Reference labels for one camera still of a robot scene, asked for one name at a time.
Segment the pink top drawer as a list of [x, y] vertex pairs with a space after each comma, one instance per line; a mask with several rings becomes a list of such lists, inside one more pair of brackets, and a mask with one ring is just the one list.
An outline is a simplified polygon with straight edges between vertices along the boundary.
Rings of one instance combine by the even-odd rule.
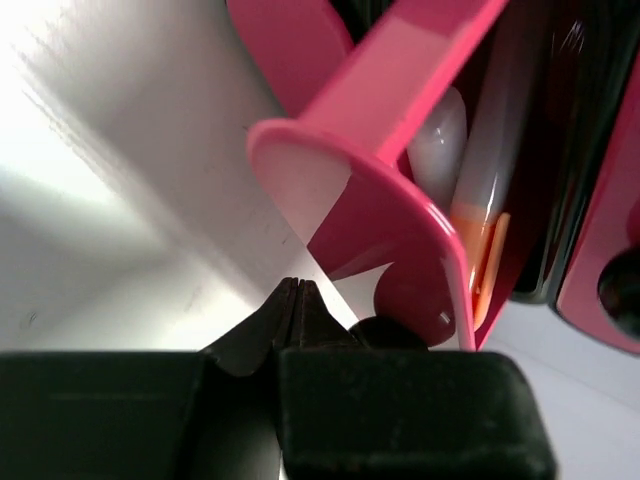
[[588, 336], [639, 353], [639, 64], [626, 85], [556, 302]]

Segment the orange highlighter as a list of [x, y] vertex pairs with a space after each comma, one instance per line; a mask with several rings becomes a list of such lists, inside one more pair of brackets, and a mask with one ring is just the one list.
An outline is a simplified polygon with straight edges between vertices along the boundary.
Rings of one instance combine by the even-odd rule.
[[467, 255], [475, 330], [488, 314], [510, 221], [504, 204], [529, 108], [535, 44], [518, 28], [496, 31], [451, 205]]

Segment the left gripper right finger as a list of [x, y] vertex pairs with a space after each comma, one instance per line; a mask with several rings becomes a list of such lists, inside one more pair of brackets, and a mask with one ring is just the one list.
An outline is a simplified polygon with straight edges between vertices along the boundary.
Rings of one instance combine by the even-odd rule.
[[525, 375], [495, 352], [373, 348], [286, 278], [278, 438], [291, 479], [554, 479]]

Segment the green highlighter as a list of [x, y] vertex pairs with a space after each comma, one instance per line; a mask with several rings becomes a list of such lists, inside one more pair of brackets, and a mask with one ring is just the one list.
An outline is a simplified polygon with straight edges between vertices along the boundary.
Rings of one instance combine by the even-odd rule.
[[467, 141], [466, 108], [450, 87], [407, 147], [414, 183], [447, 213], [450, 209]]

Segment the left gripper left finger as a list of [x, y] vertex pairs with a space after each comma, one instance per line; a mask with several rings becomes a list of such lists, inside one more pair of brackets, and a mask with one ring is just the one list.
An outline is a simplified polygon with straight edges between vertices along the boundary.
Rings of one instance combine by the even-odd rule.
[[200, 351], [5, 351], [5, 479], [276, 479], [260, 385], [299, 282]]

